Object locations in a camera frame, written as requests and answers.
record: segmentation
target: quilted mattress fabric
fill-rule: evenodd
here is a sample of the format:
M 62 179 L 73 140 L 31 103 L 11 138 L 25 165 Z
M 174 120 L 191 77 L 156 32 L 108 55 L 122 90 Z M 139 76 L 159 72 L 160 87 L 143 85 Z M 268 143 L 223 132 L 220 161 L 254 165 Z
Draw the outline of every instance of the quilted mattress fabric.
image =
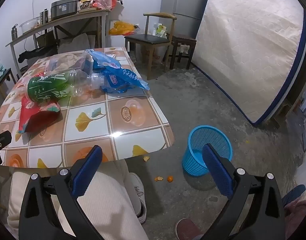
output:
M 256 123 L 290 72 L 302 27 L 297 0 L 208 0 L 192 62 Z

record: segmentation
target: white shoe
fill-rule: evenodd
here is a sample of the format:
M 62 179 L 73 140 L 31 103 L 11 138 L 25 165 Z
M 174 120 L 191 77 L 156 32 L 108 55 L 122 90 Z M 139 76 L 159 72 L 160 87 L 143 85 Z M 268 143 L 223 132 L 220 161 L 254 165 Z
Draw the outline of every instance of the white shoe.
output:
M 130 172 L 129 174 L 131 175 L 132 183 L 134 185 L 137 196 L 141 202 L 141 214 L 138 217 L 138 220 L 142 224 L 146 220 L 146 203 L 145 203 L 145 196 L 144 196 L 144 186 L 138 175 L 136 175 L 133 172 Z

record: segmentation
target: beige pants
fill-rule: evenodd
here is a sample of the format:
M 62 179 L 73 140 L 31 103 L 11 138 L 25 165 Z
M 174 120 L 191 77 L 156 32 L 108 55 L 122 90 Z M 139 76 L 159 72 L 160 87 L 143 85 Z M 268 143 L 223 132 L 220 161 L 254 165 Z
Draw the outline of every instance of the beige pants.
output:
M 16 169 L 11 180 L 7 223 L 18 229 L 19 214 L 25 189 L 31 174 L 46 177 L 56 169 Z M 59 205 L 52 195 L 54 208 L 65 232 L 74 235 Z M 124 160 L 102 163 L 84 196 L 77 199 L 84 213 L 105 240 L 148 240 L 136 214 L 141 203 L 130 180 Z

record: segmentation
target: green bottle label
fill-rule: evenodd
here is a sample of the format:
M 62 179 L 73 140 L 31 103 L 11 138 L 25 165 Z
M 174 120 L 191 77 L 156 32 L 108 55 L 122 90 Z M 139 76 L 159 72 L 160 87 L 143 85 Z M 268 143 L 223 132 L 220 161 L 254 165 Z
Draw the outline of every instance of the green bottle label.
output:
M 33 102 L 44 100 L 60 100 L 69 95 L 71 85 L 68 83 L 69 73 L 44 77 L 33 77 L 27 85 L 27 94 Z

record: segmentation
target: floor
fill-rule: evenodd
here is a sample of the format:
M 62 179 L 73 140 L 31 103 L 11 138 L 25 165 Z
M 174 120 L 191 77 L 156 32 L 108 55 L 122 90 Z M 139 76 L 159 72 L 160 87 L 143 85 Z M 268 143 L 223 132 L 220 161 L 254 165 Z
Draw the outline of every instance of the floor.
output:
M 144 65 L 132 60 L 145 75 Z M 186 70 L 186 62 L 182 59 L 167 73 L 163 73 L 163 66 L 154 65 L 149 81 L 154 99 L 171 124 L 174 145 L 149 154 L 147 162 L 142 156 L 127 159 L 129 170 L 144 183 L 147 220 L 143 227 L 150 240 L 176 239 L 174 225 L 184 217 L 205 232 L 227 201 L 209 174 L 193 178 L 183 172 L 181 160 L 194 127 L 207 124 L 223 131 L 232 143 L 233 165 L 252 175 L 272 172 L 282 196 L 293 187 L 293 175 L 302 163 L 301 118 L 292 113 L 278 130 L 270 124 L 255 128 L 207 77 L 193 66 Z M 166 180 L 170 175 L 174 178 L 171 183 Z M 157 176 L 164 180 L 155 182 Z M 247 200 L 237 225 L 246 216 L 251 200 Z

